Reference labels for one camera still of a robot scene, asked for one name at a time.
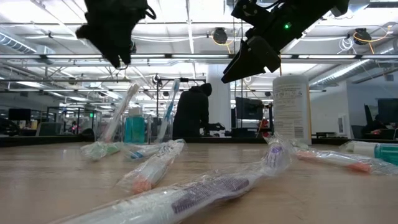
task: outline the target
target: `person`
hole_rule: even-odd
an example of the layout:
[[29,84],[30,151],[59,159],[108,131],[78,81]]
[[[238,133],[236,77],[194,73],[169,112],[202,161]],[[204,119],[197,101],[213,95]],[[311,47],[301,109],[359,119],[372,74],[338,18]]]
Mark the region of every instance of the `person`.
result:
[[372,123],[366,125],[362,129],[362,134],[369,134],[369,133],[379,134],[380,133],[380,131],[379,131],[380,129],[387,129],[387,127],[380,120],[379,115],[376,115],[376,117],[374,117],[374,121]]
[[181,94],[173,122],[173,138],[199,138],[209,123],[210,83],[193,86]]

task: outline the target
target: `desk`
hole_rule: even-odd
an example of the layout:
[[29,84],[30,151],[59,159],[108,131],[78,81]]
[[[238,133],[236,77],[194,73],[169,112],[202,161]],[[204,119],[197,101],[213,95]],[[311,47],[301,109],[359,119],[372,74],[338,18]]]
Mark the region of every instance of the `desk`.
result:
[[395,129],[380,129],[380,134],[364,134],[365,139],[384,139],[384,140],[393,140]]
[[[1,223],[47,223],[127,196],[115,182],[140,162],[122,154],[87,163],[84,143],[0,149]],[[258,161],[265,144],[189,144],[160,185],[210,169]],[[320,149],[337,149],[316,146]],[[398,177],[297,161],[251,192],[185,220],[189,224],[395,223]]]

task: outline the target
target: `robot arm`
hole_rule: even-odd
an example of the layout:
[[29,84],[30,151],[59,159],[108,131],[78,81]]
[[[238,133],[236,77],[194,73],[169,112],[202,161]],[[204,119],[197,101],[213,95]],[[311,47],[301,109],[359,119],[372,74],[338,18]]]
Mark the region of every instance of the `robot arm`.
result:
[[[341,16],[348,10],[349,0],[277,0],[271,6],[258,6],[257,0],[238,0],[232,16],[253,25],[246,32],[246,41],[224,71],[222,81],[232,82],[251,75],[271,72],[280,67],[280,50],[310,27],[328,11]],[[120,68],[131,63],[131,32],[136,24],[156,14],[147,0],[85,0],[88,23],[76,31],[88,39]]]
[[226,67],[222,81],[232,82],[251,75],[274,72],[280,67],[280,50],[319,18],[331,11],[341,16],[348,10],[349,0],[278,0],[268,7],[257,0],[238,0],[232,16],[253,25],[246,32],[246,41]]
[[147,0],[85,0],[87,24],[76,31],[76,36],[88,39],[115,67],[120,59],[131,63],[133,44],[131,32],[145,16],[156,19]]

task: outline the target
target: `black hoodie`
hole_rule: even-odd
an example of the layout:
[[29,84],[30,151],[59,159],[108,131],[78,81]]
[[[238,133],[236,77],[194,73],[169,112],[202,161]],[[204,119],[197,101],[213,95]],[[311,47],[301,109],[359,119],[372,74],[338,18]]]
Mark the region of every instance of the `black hoodie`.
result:
[[200,137],[200,128],[209,123],[210,83],[194,86],[181,94],[173,123],[173,138]]

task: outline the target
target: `white column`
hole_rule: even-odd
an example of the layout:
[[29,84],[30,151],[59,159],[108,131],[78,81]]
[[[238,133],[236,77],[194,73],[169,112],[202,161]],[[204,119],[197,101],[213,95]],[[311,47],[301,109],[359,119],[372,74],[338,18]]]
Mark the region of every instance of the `white column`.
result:
[[211,84],[213,93],[209,96],[209,123],[221,123],[231,130],[230,84],[221,81],[226,65],[209,65],[206,82]]

